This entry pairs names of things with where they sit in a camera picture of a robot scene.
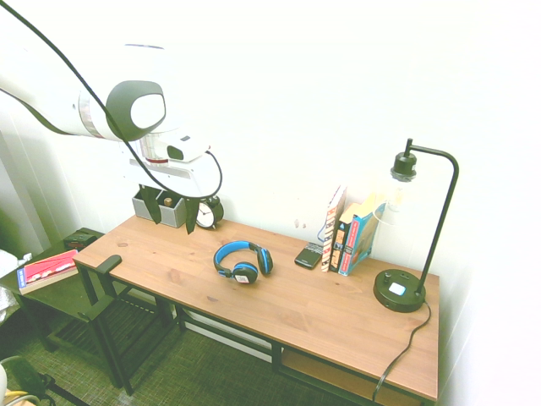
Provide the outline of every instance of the black chair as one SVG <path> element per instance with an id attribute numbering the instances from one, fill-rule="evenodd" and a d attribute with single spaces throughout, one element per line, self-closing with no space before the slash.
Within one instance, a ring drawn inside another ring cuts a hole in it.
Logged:
<path id="1" fill-rule="evenodd" d="M 124 387 L 128 395 L 134 393 L 129 378 L 141 366 L 160 341 L 169 333 L 175 322 L 169 304 L 155 298 L 155 304 L 138 299 L 126 287 L 120 294 L 113 287 L 109 272 L 122 262 L 120 255 L 113 255 L 97 268 L 76 265 L 85 285 L 91 307 L 79 316 L 86 321 L 99 343 L 102 357 L 107 361 L 112 379 Z M 98 276 L 103 292 L 97 297 L 89 272 Z"/>

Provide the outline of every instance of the gray carpet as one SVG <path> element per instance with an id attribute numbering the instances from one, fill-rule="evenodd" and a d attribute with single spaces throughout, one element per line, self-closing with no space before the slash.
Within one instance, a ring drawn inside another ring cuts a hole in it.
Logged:
<path id="1" fill-rule="evenodd" d="M 129 397 L 107 374 L 60 348 L 47 352 L 18 310 L 0 326 L 0 355 L 24 356 L 40 372 L 91 406 L 272 405 L 340 406 L 330 394 L 272 372 L 271 364 L 196 332 L 174 328 L 132 377 Z M 49 392 L 58 406 L 71 403 Z"/>

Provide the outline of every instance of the gray storage bin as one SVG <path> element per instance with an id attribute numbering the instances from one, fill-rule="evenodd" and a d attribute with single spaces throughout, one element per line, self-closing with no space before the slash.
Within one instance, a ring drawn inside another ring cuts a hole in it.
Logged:
<path id="1" fill-rule="evenodd" d="M 172 199 L 170 207 L 167 207 L 164 204 L 164 200 L 167 197 Z M 156 200 L 158 200 L 158 205 L 160 206 L 161 224 L 179 228 L 186 222 L 186 204 L 184 203 L 184 199 L 163 190 L 158 197 L 156 197 Z M 138 192 L 137 195 L 132 198 L 132 202 L 134 203 L 136 216 L 152 221 L 152 217 L 150 217 L 145 202 L 141 198 L 141 192 Z"/>

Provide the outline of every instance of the lamp base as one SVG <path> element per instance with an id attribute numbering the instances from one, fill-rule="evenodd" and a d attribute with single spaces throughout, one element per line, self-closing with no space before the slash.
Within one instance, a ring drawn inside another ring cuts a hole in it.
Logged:
<path id="1" fill-rule="evenodd" d="M 387 309 L 401 313 L 411 313 L 424 302 L 426 289 L 417 294 L 419 280 L 409 272 L 388 269 L 380 272 L 374 281 L 374 295 Z"/>

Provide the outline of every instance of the white label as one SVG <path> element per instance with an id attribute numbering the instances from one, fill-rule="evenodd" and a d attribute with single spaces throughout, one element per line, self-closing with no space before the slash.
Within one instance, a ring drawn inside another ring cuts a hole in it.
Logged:
<path id="1" fill-rule="evenodd" d="M 235 275 L 235 279 L 237 279 L 237 282 L 240 283 L 250 283 L 248 277 L 245 277 L 244 275 Z"/>
<path id="2" fill-rule="evenodd" d="M 406 288 L 404 288 L 402 285 L 399 285 L 398 283 L 394 283 L 394 282 L 389 287 L 389 290 L 392 293 L 397 294 L 398 296 L 402 296 L 404 294 L 404 292 L 406 292 Z"/>

